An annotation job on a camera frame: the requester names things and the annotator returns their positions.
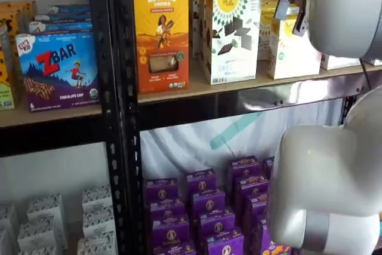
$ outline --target purple snack box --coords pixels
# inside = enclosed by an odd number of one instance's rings
[[[186,175],[186,181],[188,196],[216,188],[216,174],[213,168],[190,173]]]
[[[174,215],[153,221],[152,246],[169,247],[187,242],[190,236],[190,223],[187,214]]]
[[[199,217],[199,239],[231,231],[235,227],[235,214],[231,207],[201,214]]]
[[[235,213],[239,224],[241,222],[241,214],[243,212],[245,197],[251,194],[267,192],[268,183],[269,181],[262,174],[257,176],[249,176],[238,181],[235,189]]]
[[[209,237],[203,244],[206,255],[243,254],[244,236],[239,227]]]
[[[252,249],[254,254],[263,254],[264,252],[268,254],[292,254],[291,247],[278,245],[270,239],[267,229],[267,220],[265,218],[261,218],[257,222],[257,230],[255,240],[253,240],[252,243]]]
[[[184,202],[181,198],[167,198],[159,201],[152,201],[149,205],[151,219],[166,219],[173,215],[184,214]]]
[[[177,179],[150,179],[146,181],[146,201],[178,197]]]
[[[156,248],[154,255],[196,255],[196,249],[193,242],[188,241],[168,248]]]

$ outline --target small white box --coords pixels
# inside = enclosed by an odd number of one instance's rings
[[[0,228],[5,228],[9,232],[13,249],[15,252],[19,252],[17,235],[19,234],[20,224],[14,204],[0,206]]]
[[[336,57],[331,55],[325,55],[325,59],[321,63],[321,66],[325,70],[333,70],[333,69],[346,68],[346,67],[352,67],[352,66],[358,66],[358,65],[361,65],[359,59]]]
[[[108,206],[84,212],[83,229],[85,237],[93,237],[110,231],[115,232],[113,207]]]
[[[28,206],[27,216],[29,220],[40,216],[54,216],[60,245],[67,249],[67,228],[61,194],[32,200]]]
[[[82,192],[82,209],[84,212],[101,209],[113,205],[110,185]]]
[[[78,241],[77,255],[117,255],[114,231]]]
[[[22,224],[19,233],[21,251],[33,251],[45,247],[59,248],[53,216],[42,216]]]
[[[57,249],[56,247],[46,247],[33,251],[23,251],[19,255],[57,255]]]

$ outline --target product packaging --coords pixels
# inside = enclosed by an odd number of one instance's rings
[[[139,93],[188,87],[187,0],[134,0]]]
[[[114,231],[99,236],[81,238],[78,241],[77,255],[118,255]]]
[[[113,205],[110,185],[82,191],[82,209],[84,212]]]
[[[41,216],[22,224],[18,237],[21,251],[33,251],[45,247],[60,248],[53,216]]]
[[[202,192],[208,189],[216,188],[216,174],[213,168],[201,170],[186,175],[187,194]]]
[[[231,231],[222,232],[211,236],[202,244],[206,255],[236,255],[242,254],[244,247],[244,236],[240,228],[235,227]]]
[[[16,38],[31,112],[98,103],[98,70],[90,30]]]
[[[28,220],[37,219],[41,216],[54,216],[56,233],[60,239],[60,245],[67,249],[67,226],[61,194],[34,199],[29,202],[27,210]]]
[[[256,76],[261,0],[206,0],[204,74],[211,85]]]
[[[293,34],[297,15],[285,20],[272,19],[270,33],[270,63],[268,74],[272,79],[318,75],[321,54],[311,45],[308,33]]]
[[[175,178],[146,181],[146,201],[158,201],[178,197],[178,181]]]
[[[19,89],[7,25],[0,24],[0,110],[14,109]]]
[[[199,216],[199,239],[202,240],[206,236],[231,231],[234,227],[235,214],[231,207],[213,210],[209,213],[202,213]]]
[[[152,225],[152,246],[169,247],[188,242],[190,223],[187,214],[174,215],[166,219],[156,219]]]
[[[86,238],[99,236],[103,233],[114,231],[113,207],[103,207],[98,210],[84,212],[83,231]]]

